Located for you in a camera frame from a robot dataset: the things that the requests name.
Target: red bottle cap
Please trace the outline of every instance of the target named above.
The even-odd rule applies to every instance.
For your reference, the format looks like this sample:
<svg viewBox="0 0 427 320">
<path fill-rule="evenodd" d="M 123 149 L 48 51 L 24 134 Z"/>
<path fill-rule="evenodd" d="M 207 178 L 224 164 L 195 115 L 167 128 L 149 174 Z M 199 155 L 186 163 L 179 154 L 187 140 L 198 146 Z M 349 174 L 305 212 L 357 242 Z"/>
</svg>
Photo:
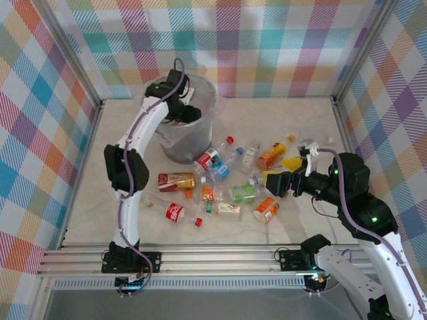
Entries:
<svg viewBox="0 0 427 320">
<path fill-rule="evenodd" d="M 194 225 L 196 227 L 200 227 L 202 223 L 203 223 L 203 219 L 197 218 L 197 220 L 195 221 Z"/>
</svg>

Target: plastic bottle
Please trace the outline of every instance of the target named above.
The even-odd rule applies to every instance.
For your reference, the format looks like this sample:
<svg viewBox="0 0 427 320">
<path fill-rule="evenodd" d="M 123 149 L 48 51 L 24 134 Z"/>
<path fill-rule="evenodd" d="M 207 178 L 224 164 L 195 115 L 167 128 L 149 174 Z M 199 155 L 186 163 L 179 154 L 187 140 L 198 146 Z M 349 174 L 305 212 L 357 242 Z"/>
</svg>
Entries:
<svg viewBox="0 0 427 320">
<path fill-rule="evenodd" d="M 277 213 L 279 208 L 279 203 L 275 202 L 273 198 L 268 197 L 255 209 L 255 218 L 267 223 Z"/>
<path fill-rule="evenodd" d="M 228 189 L 228 196 L 232 203 L 252 203 L 255 197 L 266 194 L 263 185 L 242 185 Z"/>
<path fill-rule="evenodd" d="M 193 199 L 196 202 L 199 201 L 225 201 L 226 192 L 221 187 L 202 187 L 196 190 L 187 190 L 185 197 Z"/>
<path fill-rule="evenodd" d="M 146 195 L 144 203 L 146 207 L 165 214 L 166 219 L 169 219 L 174 223 L 180 223 L 185 217 L 185 208 L 182 205 L 161 200 L 153 195 Z M 203 220 L 197 218 L 194 225 L 200 227 L 202 223 Z"/>
<path fill-rule="evenodd" d="M 227 137 L 227 139 L 222 141 L 219 145 L 210 147 L 208 150 L 203 152 L 203 154 L 193 163 L 194 173 L 199 176 L 204 175 L 210 166 L 220 161 L 221 156 L 223 155 L 227 146 L 233 144 L 233 142 L 233 137 Z"/>
<path fill-rule="evenodd" d="M 234 205 L 225 202 L 201 201 L 199 204 L 199 212 L 213 213 L 215 215 L 241 220 L 243 216 L 243 207 L 241 205 Z"/>
<path fill-rule="evenodd" d="M 243 172 L 248 172 L 252 168 L 252 165 L 256 160 L 256 155 L 260 150 L 260 145 L 261 143 L 258 140 L 254 139 L 252 140 L 249 147 L 246 149 L 245 155 L 242 159 L 242 166 L 241 166 L 241 169 Z"/>
<path fill-rule="evenodd" d="M 207 170 L 206 176 L 209 177 L 214 184 L 225 179 L 230 171 L 239 163 L 240 157 L 243 155 L 244 150 L 238 147 L 235 151 L 232 151 L 226 155 L 223 161 L 213 165 Z"/>
<path fill-rule="evenodd" d="M 275 143 L 269 151 L 264 152 L 261 157 L 257 159 L 257 167 L 262 171 L 267 171 L 280 159 L 282 155 L 286 153 L 288 150 L 286 146 L 288 146 L 290 143 L 293 143 L 295 139 L 296 138 L 293 135 L 290 135 L 286 141 Z"/>
<path fill-rule="evenodd" d="M 283 165 L 277 165 L 269 169 L 270 171 L 287 171 Z M 264 185 L 264 180 L 262 179 L 263 171 L 255 173 L 252 177 L 248 179 L 250 185 Z"/>
</svg>

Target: bottle label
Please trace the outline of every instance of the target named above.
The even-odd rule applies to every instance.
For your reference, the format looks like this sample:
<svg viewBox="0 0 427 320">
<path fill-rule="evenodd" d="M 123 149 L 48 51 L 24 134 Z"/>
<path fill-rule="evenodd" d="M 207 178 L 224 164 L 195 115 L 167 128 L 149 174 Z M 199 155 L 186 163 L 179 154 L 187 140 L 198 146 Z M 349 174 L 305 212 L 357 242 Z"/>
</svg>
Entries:
<svg viewBox="0 0 427 320">
<path fill-rule="evenodd" d="M 273 204 L 273 202 L 274 202 L 274 199 L 273 199 L 273 198 L 268 197 L 266 200 L 264 200 L 264 202 L 263 202 L 263 203 L 261 203 L 261 204 L 259 205 L 259 207 L 258 207 L 258 208 L 256 208 L 256 211 L 258 211 L 258 212 L 260 212 L 260 213 L 263 213 L 265 210 L 267 210 L 267 209 L 268 209 L 268 207 L 269 207 L 270 205 L 272 205 L 272 204 Z"/>
<path fill-rule="evenodd" d="M 225 214 L 225 215 L 236 216 L 240 214 L 240 210 L 241 210 L 241 207 L 239 205 L 232 205 L 230 203 L 223 203 L 223 202 L 218 204 L 218 213 L 220 215 Z"/>
<path fill-rule="evenodd" d="M 193 173 L 159 173 L 157 185 L 160 192 L 194 188 Z"/>
<path fill-rule="evenodd" d="M 253 185 L 243 185 L 233 188 L 233 202 L 251 203 L 255 199 L 255 187 Z"/>
<path fill-rule="evenodd" d="M 251 165 L 252 159 L 255 157 L 255 154 L 258 152 L 258 149 L 254 147 L 249 147 L 246 150 L 245 156 L 243 157 L 242 163 L 245 166 Z"/>
<path fill-rule="evenodd" d="M 183 209 L 183 206 L 177 205 L 176 203 L 171 203 L 169 208 L 167 208 L 166 211 L 166 218 L 169 220 L 172 220 L 173 222 L 177 223 L 179 215 L 181 214 L 181 211 Z"/>
<path fill-rule="evenodd" d="M 213 167 L 219 174 L 221 179 L 224 179 L 230 174 L 230 168 L 225 164 L 222 163 L 216 167 Z"/>
<path fill-rule="evenodd" d="M 219 158 L 220 154 L 218 151 L 215 148 L 209 148 L 196 161 L 203 167 L 203 169 L 207 170 L 213 163 L 217 162 Z"/>
<path fill-rule="evenodd" d="M 275 143 L 273 147 L 264 152 L 261 157 L 258 158 L 258 161 L 263 164 L 261 170 L 268 170 L 276 161 L 284 155 L 286 152 L 286 147 L 283 143 Z"/>
<path fill-rule="evenodd" d="M 201 190 L 201 199 L 203 201 L 215 201 L 215 199 L 214 199 L 214 188 L 213 187 L 204 187 Z"/>
<path fill-rule="evenodd" d="M 213 205 L 212 202 L 207 203 L 207 205 L 206 205 L 206 212 L 207 213 L 212 213 L 212 205 Z"/>
<path fill-rule="evenodd" d="M 276 203 L 271 209 L 270 211 L 268 211 L 266 213 L 266 219 L 267 221 L 269 221 L 275 214 L 276 212 L 278 212 L 278 209 L 280 208 L 279 204 Z"/>
</svg>

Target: plaid wall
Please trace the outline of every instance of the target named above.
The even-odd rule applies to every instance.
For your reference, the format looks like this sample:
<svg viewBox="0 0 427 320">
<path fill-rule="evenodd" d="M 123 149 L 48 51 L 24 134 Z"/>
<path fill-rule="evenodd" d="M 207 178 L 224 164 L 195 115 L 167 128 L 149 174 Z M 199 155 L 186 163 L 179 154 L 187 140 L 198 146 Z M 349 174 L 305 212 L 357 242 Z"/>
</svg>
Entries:
<svg viewBox="0 0 427 320">
<path fill-rule="evenodd" d="M 22 319 L 95 108 L 30 0 L 0 0 L 0 319 Z"/>
<path fill-rule="evenodd" d="M 381 2 L 50 0 L 99 94 L 116 99 L 175 56 L 226 97 L 329 96 Z"/>
<path fill-rule="evenodd" d="M 401 0 L 342 112 L 427 289 L 427 0 Z"/>
</svg>

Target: white floor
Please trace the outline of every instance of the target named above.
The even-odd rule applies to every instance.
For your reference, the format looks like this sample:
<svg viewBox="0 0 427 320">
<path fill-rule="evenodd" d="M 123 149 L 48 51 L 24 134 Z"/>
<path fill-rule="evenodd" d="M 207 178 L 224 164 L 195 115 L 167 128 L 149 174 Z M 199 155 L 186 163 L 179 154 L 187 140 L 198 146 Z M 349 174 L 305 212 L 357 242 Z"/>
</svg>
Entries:
<svg viewBox="0 0 427 320">
<path fill-rule="evenodd" d="M 232 135 L 235 146 L 246 148 L 257 137 L 262 150 L 283 139 L 289 133 L 301 130 L 302 137 L 315 131 L 323 131 L 335 139 L 331 146 L 344 150 L 329 99 L 224 99 L 218 101 L 217 119 L 213 124 L 213 141 Z M 83 180 L 73 206 L 72 216 L 65 235 L 65 243 L 109 243 L 113 239 L 117 223 L 117 203 L 111 183 L 107 179 L 103 150 L 107 144 L 115 144 L 125 133 L 139 107 L 132 100 L 107 102 L 95 141 L 89 156 Z M 296 148 L 286 156 L 296 156 Z M 153 138 L 147 147 L 144 161 L 150 170 L 150 180 L 145 188 L 148 193 L 162 199 L 182 204 L 195 214 L 195 203 L 185 199 L 182 192 L 160 193 L 157 190 L 157 174 L 188 172 L 189 165 L 169 160 Z M 320 155 L 318 171 L 327 172 L 332 156 Z M 226 179 L 228 185 L 246 184 L 249 175 L 234 171 Z M 310 197 L 282 199 L 281 209 L 264 225 L 245 207 L 242 221 L 230 221 L 213 215 L 198 215 L 203 219 L 200 228 L 189 221 L 175 224 L 164 213 L 148 211 L 140 205 L 139 236 L 142 243 L 300 243 L 321 233 L 332 243 L 355 243 L 350 233 L 338 219 L 322 217 L 314 212 Z M 323 213 L 336 216 L 336 208 L 315 203 Z"/>
</svg>

